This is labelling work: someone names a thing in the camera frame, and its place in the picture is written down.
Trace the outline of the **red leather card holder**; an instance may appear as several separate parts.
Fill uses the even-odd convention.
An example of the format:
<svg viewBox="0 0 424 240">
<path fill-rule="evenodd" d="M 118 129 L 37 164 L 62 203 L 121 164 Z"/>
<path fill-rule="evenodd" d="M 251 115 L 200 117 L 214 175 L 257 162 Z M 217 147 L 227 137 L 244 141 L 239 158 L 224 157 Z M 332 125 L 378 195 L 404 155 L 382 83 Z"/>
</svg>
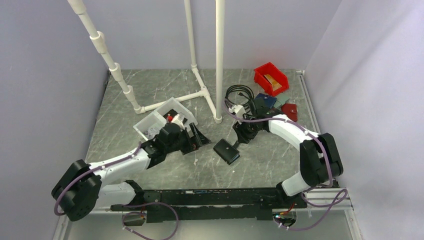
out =
<svg viewBox="0 0 424 240">
<path fill-rule="evenodd" d="M 281 106 L 281 111 L 293 122 L 298 121 L 298 109 L 294 103 L 285 103 Z"/>
</svg>

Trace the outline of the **white PVC pipe frame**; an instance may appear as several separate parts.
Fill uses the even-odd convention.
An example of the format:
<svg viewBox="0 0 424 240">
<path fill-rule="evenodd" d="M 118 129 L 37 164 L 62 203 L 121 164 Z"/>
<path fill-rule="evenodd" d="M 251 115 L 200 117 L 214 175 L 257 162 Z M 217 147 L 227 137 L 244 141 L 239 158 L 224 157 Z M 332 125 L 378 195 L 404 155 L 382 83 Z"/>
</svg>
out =
<svg viewBox="0 0 424 240">
<path fill-rule="evenodd" d="M 184 102 L 197 98 L 204 98 L 208 108 L 211 110 L 212 118 L 217 123 L 222 122 L 222 117 L 217 115 L 217 97 L 214 91 L 217 89 L 215 83 L 207 85 L 206 80 L 201 76 L 200 70 L 206 68 L 206 55 L 200 51 L 198 44 L 199 27 L 200 27 L 200 4 L 198 0 L 70 0 L 69 6 L 73 12 L 79 17 L 82 25 L 87 31 L 87 36 L 93 43 L 97 53 L 102 57 L 107 71 L 111 74 L 113 80 L 120 87 L 124 97 L 129 101 L 131 110 L 136 114 L 144 114 L 157 109 L 163 101 L 157 103 L 141 102 L 141 91 L 131 86 L 128 80 L 123 76 L 123 71 L 119 62 L 115 61 L 107 47 L 107 37 L 103 32 L 96 28 L 96 24 L 100 22 L 99 14 L 95 15 L 92 20 L 89 15 L 88 7 L 99 4 L 101 12 L 111 20 L 106 23 L 112 24 L 116 28 L 118 24 L 127 26 L 130 30 L 137 31 L 136 24 L 140 24 L 141 33 L 155 33 L 158 28 L 157 38 L 164 43 L 164 38 L 176 37 L 179 46 L 182 43 L 182 50 L 175 50 L 177 55 L 186 53 L 187 56 L 182 58 L 182 67 L 188 67 L 189 72 L 194 75 L 199 88 L 193 93 L 185 93 L 178 95 L 176 100 Z M 165 20 L 171 20 L 170 26 L 176 27 L 176 33 L 165 33 Z"/>
</svg>

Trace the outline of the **gold card in bin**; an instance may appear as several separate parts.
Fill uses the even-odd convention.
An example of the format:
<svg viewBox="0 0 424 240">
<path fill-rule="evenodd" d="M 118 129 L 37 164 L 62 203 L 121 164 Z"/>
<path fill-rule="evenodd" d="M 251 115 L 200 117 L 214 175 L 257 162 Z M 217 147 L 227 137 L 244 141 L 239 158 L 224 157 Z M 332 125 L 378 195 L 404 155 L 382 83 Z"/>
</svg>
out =
<svg viewBox="0 0 424 240">
<path fill-rule="evenodd" d="M 265 74 L 264 77 L 270 83 L 273 91 L 276 91 L 282 87 L 282 85 L 278 81 L 276 81 L 270 74 Z"/>
</svg>

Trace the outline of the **black leather card holder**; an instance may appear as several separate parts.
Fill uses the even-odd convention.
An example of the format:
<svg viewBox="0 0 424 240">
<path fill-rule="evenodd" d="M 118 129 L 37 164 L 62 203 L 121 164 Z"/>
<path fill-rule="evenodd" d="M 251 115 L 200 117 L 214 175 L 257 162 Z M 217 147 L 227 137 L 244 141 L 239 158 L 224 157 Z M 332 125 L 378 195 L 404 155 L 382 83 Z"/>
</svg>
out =
<svg viewBox="0 0 424 240">
<path fill-rule="evenodd" d="M 238 149 L 232 147 L 233 144 L 230 144 L 227 140 L 221 139 L 213 147 L 213 150 L 221 157 L 228 165 L 234 163 L 239 157 L 240 152 Z"/>
</svg>

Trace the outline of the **white plastic divided tray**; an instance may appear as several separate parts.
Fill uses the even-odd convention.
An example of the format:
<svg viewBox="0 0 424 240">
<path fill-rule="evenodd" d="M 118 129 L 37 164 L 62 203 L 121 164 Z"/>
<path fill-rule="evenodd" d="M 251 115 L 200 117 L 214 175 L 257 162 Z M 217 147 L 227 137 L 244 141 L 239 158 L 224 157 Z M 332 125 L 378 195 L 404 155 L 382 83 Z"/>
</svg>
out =
<svg viewBox="0 0 424 240">
<path fill-rule="evenodd" d="M 190 123 L 198 124 L 193 113 L 184 107 L 179 101 L 177 101 L 174 97 L 165 101 L 158 108 L 149 113 L 146 117 L 144 117 L 141 121 L 136 123 L 133 128 L 134 130 L 144 139 L 148 141 L 143 132 L 150 128 L 151 126 L 158 126 L 160 129 L 163 128 L 167 122 L 167 120 L 163 117 L 163 114 L 168 112 L 169 110 L 174 109 L 177 112 L 181 112 L 185 115 L 187 121 L 184 123 L 184 127 L 190 132 Z"/>
</svg>

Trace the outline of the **cards in tray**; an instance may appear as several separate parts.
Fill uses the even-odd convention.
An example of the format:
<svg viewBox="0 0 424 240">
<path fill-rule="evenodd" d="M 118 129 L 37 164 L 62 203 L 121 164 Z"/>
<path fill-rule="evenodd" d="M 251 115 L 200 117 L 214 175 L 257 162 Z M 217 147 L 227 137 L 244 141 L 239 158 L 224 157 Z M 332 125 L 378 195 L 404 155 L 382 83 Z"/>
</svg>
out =
<svg viewBox="0 0 424 240">
<path fill-rule="evenodd" d="M 143 132 L 143 134 L 145 135 L 145 137 L 148 140 L 153 139 L 158 133 L 160 132 L 160 128 L 157 125 L 153 125 L 151 127 L 149 127 L 147 130 L 145 130 Z"/>
</svg>

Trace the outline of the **blue leather card holder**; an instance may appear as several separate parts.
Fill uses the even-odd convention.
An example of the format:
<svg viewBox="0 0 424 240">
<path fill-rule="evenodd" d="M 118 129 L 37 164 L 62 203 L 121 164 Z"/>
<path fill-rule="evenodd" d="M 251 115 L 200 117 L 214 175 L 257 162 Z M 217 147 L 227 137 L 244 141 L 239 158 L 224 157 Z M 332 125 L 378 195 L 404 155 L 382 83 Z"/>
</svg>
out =
<svg viewBox="0 0 424 240">
<path fill-rule="evenodd" d="M 258 94 L 256 95 L 256 97 L 254 98 L 254 100 L 255 100 L 255 101 L 256 101 L 256 100 L 261 100 L 261 101 L 263 101 L 263 104 L 264 104 L 265 106 L 267 106 L 268 108 L 273 108 L 273 107 L 274 107 L 274 104 L 277 102 L 277 98 L 276 98 L 276 97 L 273 97 L 273 96 L 267 95 L 267 94 L 265 94 L 265 93 L 258 93 Z"/>
</svg>

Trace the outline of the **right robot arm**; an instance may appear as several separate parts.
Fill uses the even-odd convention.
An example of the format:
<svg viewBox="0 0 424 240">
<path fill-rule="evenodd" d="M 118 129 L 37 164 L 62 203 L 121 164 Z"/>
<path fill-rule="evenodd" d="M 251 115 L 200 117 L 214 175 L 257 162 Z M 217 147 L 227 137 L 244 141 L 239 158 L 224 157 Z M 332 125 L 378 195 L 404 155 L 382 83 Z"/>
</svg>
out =
<svg viewBox="0 0 424 240">
<path fill-rule="evenodd" d="M 331 188 L 333 179 L 340 176 L 343 165 L 334 137 L 329 133 L 310 131 L 275 108 L 254 103 L 247 114 L 242 105 L 224 101 L 227 113 L 237 122 L 233 129 L 239 144 L 248 144 L 260 131 L 278 136 L 299 151 L 299 170 L 278 184 L 282 190 L 275 194 L 276 203 L 287 208 L 295 195 L 317 187 Z"/>
</svg>

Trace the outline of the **red plastic bin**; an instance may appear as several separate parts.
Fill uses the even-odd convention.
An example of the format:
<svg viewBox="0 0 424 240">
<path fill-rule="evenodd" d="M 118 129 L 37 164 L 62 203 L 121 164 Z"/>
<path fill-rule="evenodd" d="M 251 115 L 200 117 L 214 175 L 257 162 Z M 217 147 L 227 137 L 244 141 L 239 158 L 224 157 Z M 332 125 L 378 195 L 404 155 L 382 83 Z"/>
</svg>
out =
<svg viewBox="0 0 424 240">
<path fill-rule="evenodd" d="M 271 62 L 254 69 L 254 82 L 272 97 L 290 88 L 288 77 Z"/>
</svg>

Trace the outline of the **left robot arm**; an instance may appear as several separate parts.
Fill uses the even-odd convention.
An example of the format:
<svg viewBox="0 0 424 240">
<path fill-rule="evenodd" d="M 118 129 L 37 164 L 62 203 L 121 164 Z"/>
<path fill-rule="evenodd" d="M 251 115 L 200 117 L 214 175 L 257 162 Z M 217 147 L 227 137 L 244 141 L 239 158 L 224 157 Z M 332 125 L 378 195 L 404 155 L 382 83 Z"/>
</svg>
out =
<svg viewBox="0 0 424 240">
<path fill-rule="evenodd" d="M 139 143 L 123 155 L 90 164 L 82 159 L 73 162 L 51 191 L 55 199 L 54 214 L 78 221 L 95 208 L 101 190 L 111 182 L 126 174 L 152 168 L 170 153 L 186 155 L 211 143 L 193 123 L 189 127 L 190 132 L 175 123 L 166 123 L 153 139 Z"/>
</svg>

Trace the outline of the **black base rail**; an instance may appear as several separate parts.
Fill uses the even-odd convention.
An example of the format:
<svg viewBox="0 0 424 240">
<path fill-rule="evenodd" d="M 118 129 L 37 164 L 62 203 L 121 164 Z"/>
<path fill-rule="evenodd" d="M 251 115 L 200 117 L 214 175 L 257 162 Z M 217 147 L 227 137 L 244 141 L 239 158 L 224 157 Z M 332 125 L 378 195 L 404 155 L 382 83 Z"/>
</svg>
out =
<svg viewBox="0 0 424 240">
<path fill-rule="evenodd" d="M 256 219 L 271 221 L 273 214 L 288 209 L 305 209 L 299 194 L 286 196 L 276 187 L 223 189 L 143 190 L 127 204 L 113 204 L 113 212 L 144 210 L 148 223 L 175 219 L 222 220 Z"/>
</svg>

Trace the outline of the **mint green card holder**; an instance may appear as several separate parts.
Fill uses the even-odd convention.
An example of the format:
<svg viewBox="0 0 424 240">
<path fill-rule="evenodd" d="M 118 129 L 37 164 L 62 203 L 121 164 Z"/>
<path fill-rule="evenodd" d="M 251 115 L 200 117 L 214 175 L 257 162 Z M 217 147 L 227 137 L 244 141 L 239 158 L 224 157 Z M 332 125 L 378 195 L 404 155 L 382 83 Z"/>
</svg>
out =
<svg viewBox="0 0 424 240">
<path fill-rule="evenodd" d="M 289 95 L 286 93 L 280 93 L 276 95 L 275 98 L 276 98 L 276 101 L 273 107 L 276 109 L 280 109 L 283 105 L 285 105 L 290 100 Z"/>
</svg>

